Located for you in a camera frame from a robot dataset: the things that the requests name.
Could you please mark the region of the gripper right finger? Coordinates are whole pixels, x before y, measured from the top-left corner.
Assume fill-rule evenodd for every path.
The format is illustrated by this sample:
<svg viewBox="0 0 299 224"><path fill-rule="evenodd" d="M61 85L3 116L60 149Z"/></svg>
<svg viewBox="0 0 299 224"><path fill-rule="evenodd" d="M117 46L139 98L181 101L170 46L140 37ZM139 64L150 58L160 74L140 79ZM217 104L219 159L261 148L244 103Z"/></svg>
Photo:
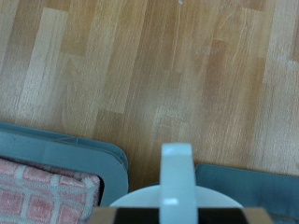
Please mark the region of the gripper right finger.
<svg viewBox="0 0 299 224"><path fill-rule="evenodd" d="M198 224L274 224L263 208L199 208Z"/></svg>

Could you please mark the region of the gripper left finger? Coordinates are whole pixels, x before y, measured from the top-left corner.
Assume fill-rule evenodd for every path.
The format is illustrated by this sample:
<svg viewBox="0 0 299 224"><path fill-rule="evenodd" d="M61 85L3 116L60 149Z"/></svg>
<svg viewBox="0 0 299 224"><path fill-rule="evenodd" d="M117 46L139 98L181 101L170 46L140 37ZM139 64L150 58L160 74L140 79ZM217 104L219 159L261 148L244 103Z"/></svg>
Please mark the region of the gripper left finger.
<svg viewBox="0 0 299 224"><path fill-rule="evenodd" d="M157 208L95 207L88 224L160 224Z"/></svg>

